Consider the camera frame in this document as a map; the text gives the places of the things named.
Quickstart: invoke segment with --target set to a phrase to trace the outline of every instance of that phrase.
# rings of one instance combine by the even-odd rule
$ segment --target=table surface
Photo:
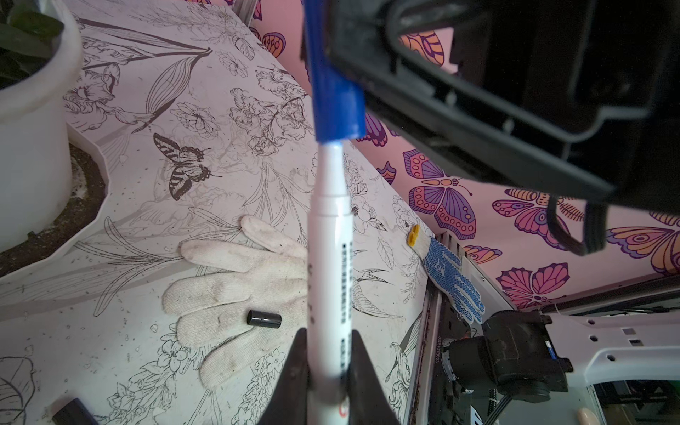
[[[245,243],[244,214],[306,242],[310,98],[225,7],[67,5],[84,44],[67,120],[106,157],[110,195],[64,257],[0,281],[0,422],[48,423],[79,397],[100,424],[255,423],[288,346],[206,391],[197,369],[210,347],[180,346],[160,297],[170,282],[210,272],[179,256],[181,241]],[[155,133],[189,164],[164,156]],[[405,236],[420,220],[350,143],[345,151],[354,327],[403,421],[426,282]]]

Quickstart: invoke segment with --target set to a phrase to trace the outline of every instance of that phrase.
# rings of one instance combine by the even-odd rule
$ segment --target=blue dotted glove
[[[470,279],[460,272],[460,258],[435,238],[421,232],[417,224],[409,233],[408,243],[423,261],[432,282],[449,297],[461,317],[469,324],[474,321],[481,323],[484,304]]]

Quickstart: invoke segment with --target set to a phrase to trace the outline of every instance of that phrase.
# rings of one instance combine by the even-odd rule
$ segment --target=pink wall
[[[282,66],[310,91],[299,58],[302,13],[299,0],[261,0],[251,27]],[[453,29],[445,29],[409,35],[403,42],[453,73],[457,67],[448,62],[452,33]],[[281,39],[285,39],[283,49]],[[368,124],[369,136],[355,142],[359,150],[434,232],[453,229],[460,245],[519,307],[531,308],[677,273],[678,218],[613,207],[606,249],[578,257],[560,249],[541,224],[547,200],[544,194],[444,176],[396,133],[374,120]],[[583,206],[573,200],[560,204],[560,217],[578,239]],[[423,212],[440,210],[444,227],[434,215]]]

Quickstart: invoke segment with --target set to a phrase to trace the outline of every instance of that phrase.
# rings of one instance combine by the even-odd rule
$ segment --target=soil
[[[97,217],[106,196],[99,167],[87,153],[73,145],[69,148],[73,188],[68,204],[45,230],[30,232],[29,240],[0,252],[0,277],[49,257]]]

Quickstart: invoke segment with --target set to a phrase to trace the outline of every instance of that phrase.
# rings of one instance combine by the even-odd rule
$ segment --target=blue marker cap
[[[366,135],[364,92],[333,68],[324,54],[326,5],[326,0],[305,0],[307,67],[319,143]]]

